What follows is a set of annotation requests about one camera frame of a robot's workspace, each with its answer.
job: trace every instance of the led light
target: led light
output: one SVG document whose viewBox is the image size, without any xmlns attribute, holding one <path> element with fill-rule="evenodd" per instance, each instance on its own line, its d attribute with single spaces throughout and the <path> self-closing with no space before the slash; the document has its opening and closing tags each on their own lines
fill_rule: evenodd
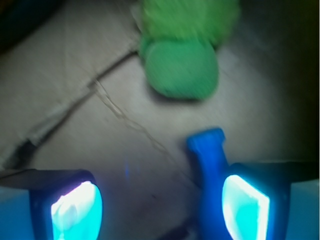
<svg viewBox="0 0 320 240">
<path fill-rule="evenodd" d="M 222 210 L 226 228 L 236 240 L 267 237 L 270 199 L 238 175 L 223 184 Z"/>
<path fill-rule="evenodd" d="M 90 181 L 81 183 L 51 206 L 54 240 L 97 239 L 102 221 L 102 197 Z"/>
</svg>

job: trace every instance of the green fuzzy toy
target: green fuzzy toy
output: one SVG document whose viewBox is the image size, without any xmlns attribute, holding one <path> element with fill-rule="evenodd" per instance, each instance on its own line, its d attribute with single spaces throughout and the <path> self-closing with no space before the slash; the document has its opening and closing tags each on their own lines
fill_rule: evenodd
<svg viewBox="0 0 320 240">
<path fill-rule="evenodd" d="M 143 0 L 139 55 L 150 85 L 169 98 L 209 97 L 219 76 L 213 46 L 239 15 L 238 0 Z"/>
</svg>

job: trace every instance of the black object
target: black object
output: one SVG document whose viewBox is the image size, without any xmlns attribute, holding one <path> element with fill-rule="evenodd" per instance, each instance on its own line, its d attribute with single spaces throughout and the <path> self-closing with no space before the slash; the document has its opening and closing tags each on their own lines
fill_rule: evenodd
<svg viewBox="0 0 320 240">
<path fill-rule="evenodd" d="M 318 162 L 234 163 L 228 175 L 238 175 L 270 199 L 266 239 L 285 239 L 291 184 L 319 178 Z"/>
<path fill-rule="evenodd" d="M 30 211 L 35 239 L 53 239 L 51 205 L 81 183 L 96 184 L 87 170 L 5 170 L 0 186 L 29 190 Z"/>
</svg>

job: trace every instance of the blue plastic part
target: blue plastic part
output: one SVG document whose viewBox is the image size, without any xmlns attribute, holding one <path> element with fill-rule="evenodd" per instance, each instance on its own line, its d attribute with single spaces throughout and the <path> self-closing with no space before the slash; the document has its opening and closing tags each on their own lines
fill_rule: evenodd
<svg viewBox="0 0 320 240">
<path fill-rule="evenodd" d="M 232 239 L 222 208 L 223 184 L 229 167 L 223 150 L 224 141 L 225 135 L 220 128 L 209 129 L 187 139 L 187 146 L 197 155 L 203 174 L 199 222 L 204 240 Z"/>
</svg>

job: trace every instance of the cyan light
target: cyan light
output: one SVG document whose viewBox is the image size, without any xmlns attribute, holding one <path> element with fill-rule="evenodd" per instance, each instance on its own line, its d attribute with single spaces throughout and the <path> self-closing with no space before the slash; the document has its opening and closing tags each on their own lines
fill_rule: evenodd
<svg viewBox="0 0 320 240">
<path fill-rule="evenodd" d="M 222 210 L 226 228 L 235 240 L 265 240 L 270 199 L 238 175 L 223 184 Z"/>
<path fill-rule="evenodd" d="M 95 240 L 102 221 L 102 197 L 90 181 L 81 183 L 51 206 L 54 240 Z"/>
</svg>

